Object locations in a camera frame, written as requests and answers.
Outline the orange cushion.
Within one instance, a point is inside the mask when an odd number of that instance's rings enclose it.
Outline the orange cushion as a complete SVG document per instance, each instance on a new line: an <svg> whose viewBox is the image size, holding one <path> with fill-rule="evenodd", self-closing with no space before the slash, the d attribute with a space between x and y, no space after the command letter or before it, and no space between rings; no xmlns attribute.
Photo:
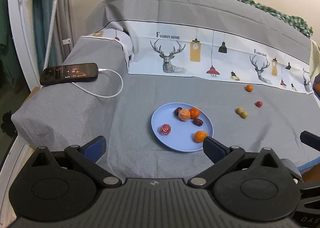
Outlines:
<svg viewBox="0 0 320 228"><path fill-rule="evenodd" d="M320 98L320 74L315 77L312 87L314 94Z"/></svg>

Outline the black phone stand pole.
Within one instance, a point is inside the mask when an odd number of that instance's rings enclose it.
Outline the black phone stand pole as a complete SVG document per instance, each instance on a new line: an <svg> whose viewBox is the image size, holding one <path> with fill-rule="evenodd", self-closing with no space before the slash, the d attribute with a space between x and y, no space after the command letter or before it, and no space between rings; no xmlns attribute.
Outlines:
<svg viewBox="0 0 320 228"><path fill-rule="evenodd" d="M57 11L57 3L58 0L52 1L52 11L50 16L50 22L49 22L49 31L48 31L48 38L47 38L47 45L46 45L46 53L44 58L44 64L43 64L43 70L45 70L48 67L49 63L49 57L50 57L50 51L52 46L52 39L53 39L53 32L54 32L54 25L55 25L55 16Z"/></svg>

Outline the small orange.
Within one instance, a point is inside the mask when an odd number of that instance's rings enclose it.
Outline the small orange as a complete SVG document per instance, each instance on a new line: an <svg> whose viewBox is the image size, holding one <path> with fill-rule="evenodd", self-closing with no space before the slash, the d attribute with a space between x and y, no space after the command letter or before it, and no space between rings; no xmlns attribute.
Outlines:
<svg viewBox="0 0 320 228"><path fill-rule="evenodd" d="M190 109L189 109L189 112L190 112L190 118L191 118L191 119L196 119L196 118L198 118L199 115L200 115L200 110L197 109L197 108L195 108L195 107L190 108Z"/></svg>

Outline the yellow-green round fruit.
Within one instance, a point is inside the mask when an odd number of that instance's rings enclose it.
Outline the yellow-green round fruit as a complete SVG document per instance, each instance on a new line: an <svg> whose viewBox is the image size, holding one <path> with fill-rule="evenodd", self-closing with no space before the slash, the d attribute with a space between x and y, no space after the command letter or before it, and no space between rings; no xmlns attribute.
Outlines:
<svg viewBox="0 0 320 228"><path fill-rule="evenodd" d="M236 111L237 114L241 114L243 112L243 109L238 107L238 108L236 108L235 111Z"/></svg>
<svg viewBox="0 0 320 228"><path fill-rule="evenodd" d="M242 113L240 114L240 116L241 116L243 119L245 119L245 118L248 117L248 113L247 113L247 112L242 112Z"/></svg>

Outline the large orange tangerine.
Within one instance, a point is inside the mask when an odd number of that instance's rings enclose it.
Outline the large orange tangerine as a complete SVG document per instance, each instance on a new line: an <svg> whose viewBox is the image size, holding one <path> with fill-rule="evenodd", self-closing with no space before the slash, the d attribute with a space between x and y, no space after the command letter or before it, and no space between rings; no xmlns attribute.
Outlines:
<svg viewBox="0 0 320 228"><path fill-rule="evenodd" d="M194 134L194 141L196 143L202 143L207 136L208 136L208 133L206 131L199 130Z"/></svg>

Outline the small red fruit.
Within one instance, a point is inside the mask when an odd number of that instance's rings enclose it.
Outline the small red fruit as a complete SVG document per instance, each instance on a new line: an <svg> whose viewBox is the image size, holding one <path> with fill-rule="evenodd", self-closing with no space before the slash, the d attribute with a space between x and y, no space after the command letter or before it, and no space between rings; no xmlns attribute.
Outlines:
<svg viewBox="0 0 320 228"><path fill-rule="evenodd" d="M257 101L257 102L255 103L255 105L256 105L258 108L260 108L260 107L263 106L263 103L262 103L261 101Z"/></svg>

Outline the cream cloth at sofa end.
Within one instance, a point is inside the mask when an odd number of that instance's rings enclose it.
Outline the cream cloth at sofa end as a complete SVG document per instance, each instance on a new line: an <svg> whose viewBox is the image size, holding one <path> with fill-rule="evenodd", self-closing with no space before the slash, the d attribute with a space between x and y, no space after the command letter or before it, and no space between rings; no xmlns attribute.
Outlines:
<svg viewBox="0 0 320 228"><path fill-rule="evenodd" d="M311 52L309 61L309 73L311 78L316 77L319 74L319 64L320 64L320 52L319 46L312 39L311 41Z"/></svg>

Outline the dark red date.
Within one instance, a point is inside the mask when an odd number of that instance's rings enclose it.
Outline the dark red date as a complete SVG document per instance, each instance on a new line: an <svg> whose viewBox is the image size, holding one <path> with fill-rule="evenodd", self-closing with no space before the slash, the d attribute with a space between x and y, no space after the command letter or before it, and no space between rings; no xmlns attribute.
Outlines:
<svg viewBox="0 0 320 228"><path fill-rule="evenodd" d="M182 110L181 107L178 107L178 108L175 109L174 113L175 113L176 116L178 116L180 110Z"/></svg>
<svg viewBox="0 0 320 228"><path fill-rule="evenodd" d="M193 119L193 124L196 126L202 126L203 125L203 121L199 118L195 118Z"/></svg>

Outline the small orange kumquat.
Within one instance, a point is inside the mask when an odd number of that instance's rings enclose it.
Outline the small orange kumquat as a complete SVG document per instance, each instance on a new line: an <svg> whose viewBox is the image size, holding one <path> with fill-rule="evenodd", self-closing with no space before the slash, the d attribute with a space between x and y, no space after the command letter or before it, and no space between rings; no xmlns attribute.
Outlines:
<svg viewBox="0 0 320 228"><path fill-rule="evenodd" d="M248 84L248 85L246 86L245 90L246 90L247 92L252 92L252 91L253 91L253 86L250 85L250 84Z"/></svg>

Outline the grey printed sofa cover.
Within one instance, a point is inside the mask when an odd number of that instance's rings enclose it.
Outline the grey printed sofa cover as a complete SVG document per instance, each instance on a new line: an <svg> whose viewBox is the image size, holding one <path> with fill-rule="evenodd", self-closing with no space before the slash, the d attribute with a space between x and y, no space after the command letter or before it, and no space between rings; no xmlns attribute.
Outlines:
<svg viewBox="0 0 320 228"><path fill-rule="evenodd" d="M202 110L226 146L271 147L300 170L319 163L299 138L319 134L311 41L288 24L236 0L104 0L86 26L65 64L104 72L43 87L13 114L31 147L60 151L102 135L99 165L120 179L189 178L212 162L203 151L172 151L151 128L158 107L181 102Z"/></svg>

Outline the black smartphone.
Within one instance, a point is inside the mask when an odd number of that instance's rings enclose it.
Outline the black smartphone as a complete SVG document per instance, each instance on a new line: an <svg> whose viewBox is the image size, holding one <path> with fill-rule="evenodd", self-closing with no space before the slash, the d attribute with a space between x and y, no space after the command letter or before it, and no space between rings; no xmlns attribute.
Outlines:
<svg viewBox="0 0 320 228"><path fill-rule="evenodd" d="M44 69L40 76L42 86L72 82L92 82L98 78L99 69L95 63L60 65Z"/></svg>

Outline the small orange fruit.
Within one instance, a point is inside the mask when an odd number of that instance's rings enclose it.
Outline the small orange fruit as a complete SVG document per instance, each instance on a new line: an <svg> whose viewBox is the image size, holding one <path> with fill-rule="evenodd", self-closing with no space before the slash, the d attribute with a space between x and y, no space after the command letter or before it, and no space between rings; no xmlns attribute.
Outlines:
<svg viewBox="0 0 320 228"><path fill-rule="evenodd" d="M190 111L188 109L182 108L178 112L178 117L182 121L187 121L191 118Z"/></svg>

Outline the light blue plastic plate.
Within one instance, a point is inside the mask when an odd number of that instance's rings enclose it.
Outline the light blue plastic plate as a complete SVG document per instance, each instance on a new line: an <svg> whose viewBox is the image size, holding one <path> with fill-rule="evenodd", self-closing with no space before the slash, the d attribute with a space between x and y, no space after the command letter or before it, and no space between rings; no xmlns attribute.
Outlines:
<svg viewBox="0 0 320 228"><path fill-rule="evenodd" d="M153 133L163 145L174 151L183 153L200 151L203 145L194 141L194 134L199 130L204 130L212 137L214 135L213 124L203 111L200 111L199 115L199 118L203 121L202 126L194 125L192 119L182 121L174 113L178 107L192 108L191 105L186 103L173 102L166 103L153 112L151 117ZM168 135L161 135L159 129L165 123L171 126L171 132Z"/></svg>

